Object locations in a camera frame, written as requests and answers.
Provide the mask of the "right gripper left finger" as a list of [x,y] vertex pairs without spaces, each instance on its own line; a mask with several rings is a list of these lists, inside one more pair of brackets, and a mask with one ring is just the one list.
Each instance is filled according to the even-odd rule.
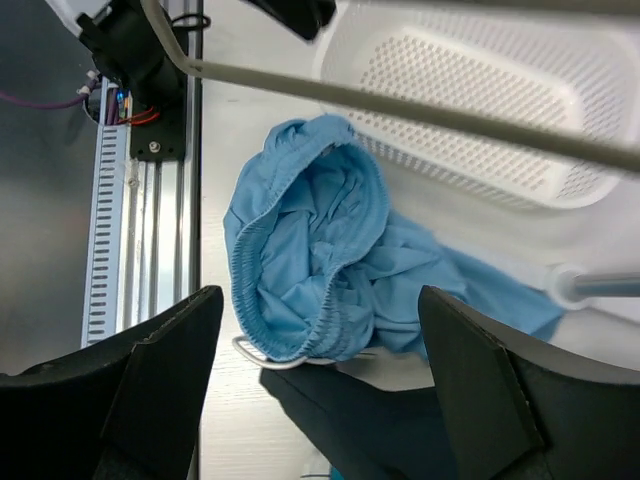
[[4,479],[185,479],[224,308],[206,286],[74,353],[1,377]]

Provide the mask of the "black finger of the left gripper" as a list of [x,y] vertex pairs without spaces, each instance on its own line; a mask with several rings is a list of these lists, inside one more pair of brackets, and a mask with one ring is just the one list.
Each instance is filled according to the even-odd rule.
[[314,41],[332,21],[334,0],[247,0],[305,41]]

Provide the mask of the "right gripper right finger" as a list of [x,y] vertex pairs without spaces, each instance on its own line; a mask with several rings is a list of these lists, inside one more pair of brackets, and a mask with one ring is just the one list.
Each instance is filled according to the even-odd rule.
[[425,286],[419,319],[462,479],[636,479],[639,373]]

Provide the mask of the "light blue shorts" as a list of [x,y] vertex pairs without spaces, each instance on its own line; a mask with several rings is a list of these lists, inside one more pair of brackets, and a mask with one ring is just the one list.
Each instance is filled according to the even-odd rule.
[[273,127],[223,223],[236,318],[278,363],[346,361],[370,347],[424,354],[426,286],[542,340],[564,316],[546,294],[395,211],[377,160],[338,116]]

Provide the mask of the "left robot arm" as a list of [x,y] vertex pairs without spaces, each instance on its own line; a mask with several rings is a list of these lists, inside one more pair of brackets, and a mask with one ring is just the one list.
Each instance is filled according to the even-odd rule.
[[[251,1],[305,41],[313,41],[336,11],[334,1]],[[139,1],[50,1],[63,25],[91,52],[98,71],[145,104],[178,96],[183,74],[171,62]]]

